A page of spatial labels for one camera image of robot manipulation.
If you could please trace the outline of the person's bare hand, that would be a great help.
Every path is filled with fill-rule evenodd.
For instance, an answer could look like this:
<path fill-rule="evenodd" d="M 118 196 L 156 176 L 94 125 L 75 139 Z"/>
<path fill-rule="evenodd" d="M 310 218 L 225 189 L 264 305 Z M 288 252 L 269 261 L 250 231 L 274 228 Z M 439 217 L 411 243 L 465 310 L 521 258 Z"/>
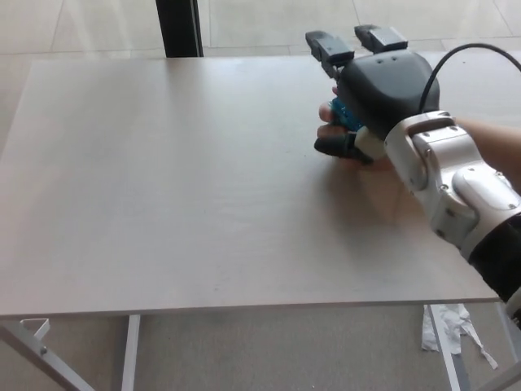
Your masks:
<path fill-rule="evenodd" d="M 344 135 L 346 133 L 346 129 L 339 125 L 334 125 L 334 115 L 331 111 L 331 106 L 329 103 L 324 103 L 318 109 L 318 115 L 323 124 L 317 128 L 317 138 L 320 140 L 325 140 L 327 138 L 331 138 L 337 135 Z M 362 169 L 362 170 L 372 170 L 372 171 L 389 171 L 393 170 L 392 163 L 385 156 L 380 158 L 379 160 L 375 160 L 370 165 L 364 165 L 358 160 L 349 160 L 349 159 L 341 159 L 340 162 L 347 168 L 350 169 Z"/>

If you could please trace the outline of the robot right black hand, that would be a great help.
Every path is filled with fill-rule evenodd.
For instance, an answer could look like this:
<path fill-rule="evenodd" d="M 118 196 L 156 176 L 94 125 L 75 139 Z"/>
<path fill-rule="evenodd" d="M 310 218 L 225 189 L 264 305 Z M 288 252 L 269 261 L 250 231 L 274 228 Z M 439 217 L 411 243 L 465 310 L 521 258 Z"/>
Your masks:
<path fill-rule="evenodd" d="M 356 56 L 329 33 L 305 34 L 312 56 L 336 83 L 330 101 L 333 124 L 346 129 L 344 135 L 317 138 L 314 147 L 328 156 L 371 164 L 384 157 L 383 142 L 391 129 L 418 113 L 432 68 L 393 28 L 364 24 L 354 33 L 368 55 Z"/>

